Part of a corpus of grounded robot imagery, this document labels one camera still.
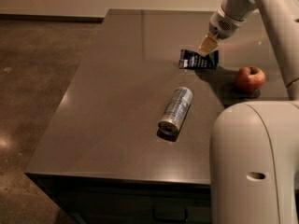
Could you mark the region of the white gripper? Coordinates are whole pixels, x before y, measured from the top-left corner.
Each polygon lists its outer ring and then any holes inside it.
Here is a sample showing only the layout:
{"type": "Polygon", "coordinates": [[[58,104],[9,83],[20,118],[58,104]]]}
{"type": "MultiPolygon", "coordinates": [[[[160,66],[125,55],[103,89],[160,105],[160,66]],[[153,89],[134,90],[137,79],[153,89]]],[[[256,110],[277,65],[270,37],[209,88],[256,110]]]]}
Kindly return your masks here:
{"type": "Polygon", "coordinates": [[[207,56],[217,48],[219,39],[231,37],[244,23],[245,11],[239,7],[220,5],[209,21],[209,32],[204,37],[197,53],[207,56]]]}

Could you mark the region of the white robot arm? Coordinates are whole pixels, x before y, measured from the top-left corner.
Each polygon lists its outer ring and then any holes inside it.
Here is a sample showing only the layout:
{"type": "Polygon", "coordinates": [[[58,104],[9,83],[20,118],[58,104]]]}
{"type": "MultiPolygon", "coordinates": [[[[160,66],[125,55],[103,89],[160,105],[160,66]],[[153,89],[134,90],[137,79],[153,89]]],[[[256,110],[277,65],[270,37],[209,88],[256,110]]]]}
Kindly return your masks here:
{"type": "Polygon", "coordinates": [[[199,51],[208,54],[259,10],[288,93],[286,101],[232,105],[210,141],[212,224],[298,224],[299,4],[297,0],[223,0],[199,51]]]}

